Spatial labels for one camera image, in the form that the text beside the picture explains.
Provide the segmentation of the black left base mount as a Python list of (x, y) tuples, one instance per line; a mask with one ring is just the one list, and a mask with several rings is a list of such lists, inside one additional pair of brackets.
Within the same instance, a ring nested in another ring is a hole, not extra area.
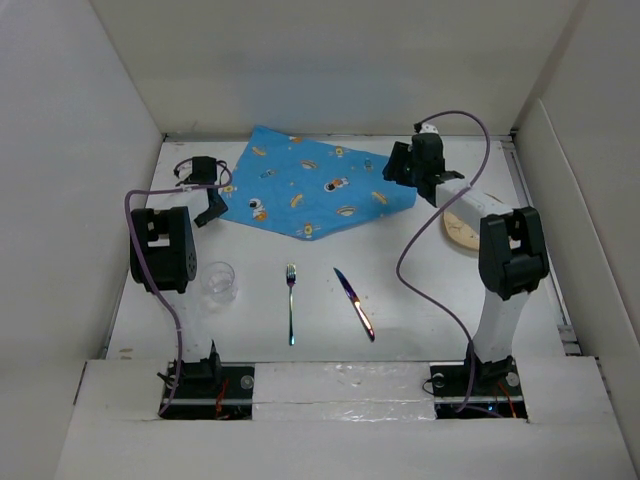
[(169, 406), (170, 380), (175, 367), (165, 374), (159, 416), (167, 420), (251, 420), (255, 365), (223, 363), (215, 372), (205, 361), (183, 365), (178, 389)]

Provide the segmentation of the clear drinking glass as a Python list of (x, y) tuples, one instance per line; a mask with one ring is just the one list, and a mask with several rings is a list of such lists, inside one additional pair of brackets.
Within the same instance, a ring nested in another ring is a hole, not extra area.
[(237, 296), (235, 270), (226, 262), (207, 264), (200, 273), (203, 305), (209, 309), (230, 305)]

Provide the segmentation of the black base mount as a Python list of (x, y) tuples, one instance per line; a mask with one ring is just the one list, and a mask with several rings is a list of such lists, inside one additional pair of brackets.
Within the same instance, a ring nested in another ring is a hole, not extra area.
[(205, 361), (183, 365), (178, 389), (169, 406), (170, 380), (175, 367), (165, 374), (159, 416), (167, 420), (251, 420), (255, 365), (223, 363), (215, 372)]
[(474, 379), (466, 398), (469, 371), (463, 362), (434, 362), (429, 365), (430, 377), (422, 389), (430, 395), (438, 420), (450, 419), (528, 419), (517, 365), (514, 361), (505, 372), (491, 379)]

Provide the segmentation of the iridescent fork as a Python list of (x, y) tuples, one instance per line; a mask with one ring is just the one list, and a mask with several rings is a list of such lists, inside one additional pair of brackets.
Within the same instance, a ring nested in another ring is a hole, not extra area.
[(288, 263), (286, 266), (286, 284), (288, 287), (288, 323), (289, 323), (289, 345), (295, 345), (295, 332), (294, 332), (294, 295), (293, 288), (296, 284), (296, 267), (293, 263)]

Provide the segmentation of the blue space-print placemat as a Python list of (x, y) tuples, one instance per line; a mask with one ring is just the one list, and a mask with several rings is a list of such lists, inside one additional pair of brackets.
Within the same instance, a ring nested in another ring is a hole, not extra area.
[(316, 240), (410, 209), (416, 193), (383, 179), (388, 158), (256, 127), (220, 190), (225, 220)]

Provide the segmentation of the iridescent knife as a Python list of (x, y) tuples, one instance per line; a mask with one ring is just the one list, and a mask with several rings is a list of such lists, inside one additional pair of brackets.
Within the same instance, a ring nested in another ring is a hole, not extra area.
[(350, 282), (348, 281), (348, 279), (346, 278), (346, 276), (336, 267), (333, 268), (341, 286), (343, 287), (345, 294), (347, 296), (347, 298), (349, 299), (354, 311), (356, 312), (356, 315), (359, 318), (359, 321), (361, 322), (361, 325), (363, 326), (364, 331), (366, 332), (366, 335), (369, 339), (369, 341), (371, 343), (373, 343), (376, 339), (375, 336), (375, 331), (374, 331), (374, 327), (369, 319), (369, 317), (367, 316), (367, 314), (364, 312), (362, 305), (361, 305), (361, 301), (357, 295), (357, 293), (355, 292), (354, 288), (351, 286)]

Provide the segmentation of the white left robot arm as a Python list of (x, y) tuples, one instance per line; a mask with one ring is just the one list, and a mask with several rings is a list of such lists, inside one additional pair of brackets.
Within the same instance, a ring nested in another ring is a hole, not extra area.
[[(130, 239), (130, 272), (134, 281), (144, 286), (172, 318), (176, 335), (176, 358), (159, 377), (171, 393), (193, 388), (201, 396), (216, 394), (223, 384), (219, 354), (215, 347), (197, 362), (184, 360), (183, 324), (175, 307), (163, 296), (166, 291), (184, 294), (197, 273), (197, 256), (192, 227), (202, 227), (228, 210), (219, 190), (230, 184), (232, 174), (227, 163), (210, 156), (193, 156), (174, 168), (178, 173), (187, 165), (190, 174), (175, 187), (164, 190), (134, 189), (125, 194), (124, 211)], [(207, 209), (191, 218), (186, 206), (164, 210), (131, 207), (135, 196), (160, 196), (188, 191), (203, 191)]]

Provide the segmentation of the beige round plate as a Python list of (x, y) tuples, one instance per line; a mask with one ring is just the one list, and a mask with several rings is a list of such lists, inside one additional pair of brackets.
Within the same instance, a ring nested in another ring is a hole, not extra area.
[(442, 208), (442, 225), (449, 238), (461, 247), (478, 251), (480, 221), (487, 215), (512, 211), (497, 197), (460, 185), (437, 187), (435, 205)]

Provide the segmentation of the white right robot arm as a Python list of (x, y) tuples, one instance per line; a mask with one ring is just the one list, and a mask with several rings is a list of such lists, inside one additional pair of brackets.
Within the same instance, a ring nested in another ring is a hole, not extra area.
[(485, 300), (462, 381), (483, 394), (507, 374), (512, 343), (525, 304), (549, 274), (542, 223), (533, 207), (512, 208), (445, 169), (444, 145), (435, 132), (397, 142), (383, 177), (414, 188), (436, 208), (445, 208), (479, 236), (478, 271)]

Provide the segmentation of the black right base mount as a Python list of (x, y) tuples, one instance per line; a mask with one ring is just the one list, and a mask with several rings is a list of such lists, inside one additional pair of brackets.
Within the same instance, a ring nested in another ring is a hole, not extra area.
[(429, 365), (430, 377), (422, 389), (430, 395), (438, 420), (450, 419), (528, 419), (517, 365), (514, 361), (505, 372), (491, 379), (474, 379), (466, 398), (469, 371), (463, 362), (434, 362)]

